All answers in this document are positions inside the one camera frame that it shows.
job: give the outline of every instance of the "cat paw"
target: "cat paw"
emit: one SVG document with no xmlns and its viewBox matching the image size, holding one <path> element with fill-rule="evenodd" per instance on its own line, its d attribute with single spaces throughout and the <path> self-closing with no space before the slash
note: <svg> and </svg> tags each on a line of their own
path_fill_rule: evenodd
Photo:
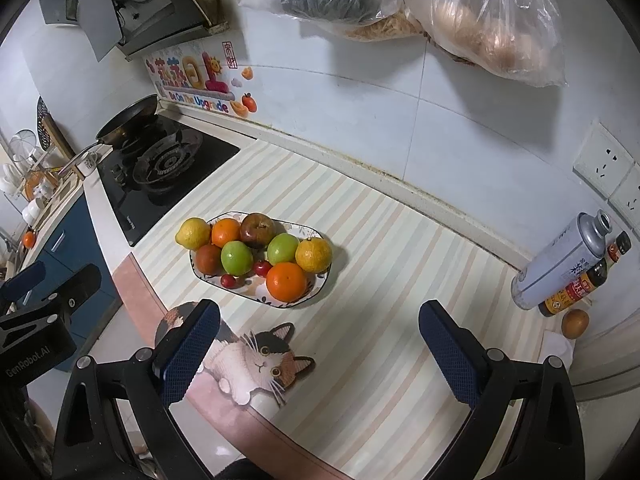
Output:
<svg viewBox="0 0 640 480">
<path fill-rule="evenodd" d="M 218 386 L 220 387 L 220 391 L 224 394 L 228 394 L 231 392 L 231 384 L 225 378 L 222 378 L 218 381 Z"/>
<path fill-rule="evenodd" d="M 236 404 L 244 406 L 251 400 L 251 392 L 237 392 L 234 394 L 233 400 L 236 402 Z"/>
</svg>

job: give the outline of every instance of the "silver screw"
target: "silver screw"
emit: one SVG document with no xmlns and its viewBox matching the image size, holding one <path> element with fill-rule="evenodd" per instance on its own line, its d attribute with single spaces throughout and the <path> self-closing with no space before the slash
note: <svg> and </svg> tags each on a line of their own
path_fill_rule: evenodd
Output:
<svg viewBox="0 0 640 480">
<path fill-rule="evenodd" d="M 556 357 L 555 355 L 552 355 L 549 358 L 549 364 L 552 365 L 553 368 L 562 368 L 563 366 L 562 359 L 559 357 Z"/>
<path fill-rule="evenodd" d="M 486 355 L 491 361 L 502 361 L 504 359 L 504 353 L 497 348 L 489 348 L 486 351 Z"/>
<path fill-rule="evenodd" d="M 89 364 L 91 364 L 91 358 L 88 355 L 84 355 L 78 359 L 76 366 L 82 370 L 83 368 L 87 368 Z"/>
<path fill-rule="evenodd" d="M 140 362 L 146 361 L 151 357 L 151 354 L 153 354 L 151 348 L 141 348 L 136 352 L 136 359 Z"/>
</svg>

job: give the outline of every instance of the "white spray can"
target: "white spray can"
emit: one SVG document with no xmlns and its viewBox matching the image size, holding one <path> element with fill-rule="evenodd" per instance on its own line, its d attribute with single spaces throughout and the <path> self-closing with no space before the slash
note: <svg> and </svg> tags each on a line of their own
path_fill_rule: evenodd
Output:
<svg viewBox="0 0 640 480">
<path fill-rule="evenodd" d="M 511 297 L 524 310 L 561 290 L 593 267 L 607 250 L 605 236 L 612 231 L 607 214 L 580 213 L 511 281 Z"/>
</svg>

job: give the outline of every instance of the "pink border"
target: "pink border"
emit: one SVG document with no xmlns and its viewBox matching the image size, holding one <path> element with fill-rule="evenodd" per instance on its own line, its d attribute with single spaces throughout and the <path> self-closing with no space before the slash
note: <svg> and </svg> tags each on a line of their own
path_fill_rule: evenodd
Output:
<svg viewBox="0 0 640 480">
<path fill-rule="evenodd" d="M 156 327 L 167 312 L 129 253 L 113 281 L 142 339 L 154 346 Z M 199 374 L 186 395 L 215 430 L 245 457 L 280 480 L 353 480 L 293 442 L 251 407 L 236 405 L 209 374 Z"/>
</svg>

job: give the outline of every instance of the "pan handle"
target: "pan handle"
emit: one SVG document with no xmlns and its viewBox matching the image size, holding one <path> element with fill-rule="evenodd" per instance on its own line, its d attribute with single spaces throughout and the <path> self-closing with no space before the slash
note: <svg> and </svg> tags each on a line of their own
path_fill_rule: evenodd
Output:
<svg viewBox="0 0 640 480">
<path fill-rule="evenodd" d="M 58 172 L 58 176 L 63 176 L 67 170 L 69 168 L 71 168 L 71 166 L 76 162 L 76 160 L 78 160 L 81 156 L 83 156 L 86 152 L 88 152 L 91 148 L 95 148 L 98 144 L 102 144 L 101 140 L 97 140 L 96 142 L 94 142 L 93 144 L 90 144 L 89 146 L 87 146 L 84 150 L 82 150 L 80 153 L 78 153 L 74 158 L 72 158 L 68 163 L 65 164 L 65 167 L 62 168 L 59 172 Z"/>
</svg>

